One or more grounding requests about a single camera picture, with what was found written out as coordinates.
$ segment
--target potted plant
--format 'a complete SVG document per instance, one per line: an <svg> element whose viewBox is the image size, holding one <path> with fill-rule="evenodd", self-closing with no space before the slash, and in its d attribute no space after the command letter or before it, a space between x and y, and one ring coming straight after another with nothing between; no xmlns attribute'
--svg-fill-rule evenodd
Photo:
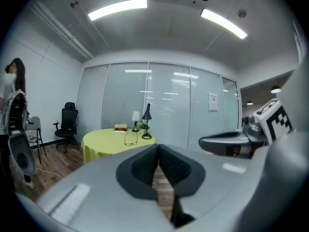
<svg viewBox="0 0 309 232"><path fill-rule="evenodd" d="M145 123L143 123L141 121L141 125L140 125L140 133L141 135L144 135L146 133L146 130L149 129L150 127L147 126Z"/></svg>

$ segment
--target person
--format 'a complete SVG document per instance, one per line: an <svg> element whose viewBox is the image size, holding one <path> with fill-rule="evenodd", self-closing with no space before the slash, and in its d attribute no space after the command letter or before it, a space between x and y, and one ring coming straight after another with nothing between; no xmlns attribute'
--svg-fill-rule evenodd
<svg viewBox="0 0 309 232"><path fill-rule="evenodd" d="M7 65L5 68L6 74L2 77L2 82L0 83L0 152L1 152L1 162L4 174L14 189L12 182L11 171L10 171L10 150L8 146L9 136L5 135L3 117L5 116L5 111L2 110L4 101L13 92L13 85L15 85L15 90L21 89L26 93L26 81L25 81L25 66L20 58L15 58L11 64ZM23 184L29 188L34 188L30 176L24 175Z"/></svg>

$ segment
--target ceiling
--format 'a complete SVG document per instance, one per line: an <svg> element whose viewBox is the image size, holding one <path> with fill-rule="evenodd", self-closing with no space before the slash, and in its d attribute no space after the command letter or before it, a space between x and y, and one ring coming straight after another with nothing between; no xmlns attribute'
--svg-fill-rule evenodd
<svg viewBox="0 0 309 232"><path fill-rule="evenodd" d="M251 86L249 88L242 89L241 100L243 106L246 106L248 101L252 101L253 104L264 104L273 98L276 98L276 94L272 94L271 88L274 85L278 85L282 88L285 82L289 79L292 73L287 75L259 83L257 85Z"/></svg>
<svg viewBox="0 0 309 232"><path fill-rule="evenodd" d="M123 49L172 49L240 69L291 47L297 54L292 14L280 0L147 0L147 9L110 14L94 22L88 13L126 0L41 1L94 56ZM74 1L79 3L75 9L70 7ZM241 40L203 19L203 8L229 19L248 37ZM238 17L239 9L247 11L245 18Z"/></svg>

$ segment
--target yellow-green tablecloth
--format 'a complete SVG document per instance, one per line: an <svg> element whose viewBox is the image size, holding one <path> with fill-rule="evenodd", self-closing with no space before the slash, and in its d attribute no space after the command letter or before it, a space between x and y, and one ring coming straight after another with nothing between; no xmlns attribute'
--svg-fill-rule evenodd
<svg viewBox="0 0 309 232"><path fill-rule="evenodd" d="M143 139L139 131L137 133L137 145L127 146L125 145L125 135L127 133L126 143L130 144L136 142L136 132L133 132L132 129L128 129L128 131L124 133L114 132L114 129L103 129L86 134L82 140L84 163L108 155L117 154L128 149L156 144L155 137L152 137L152 139Z"/></svg>

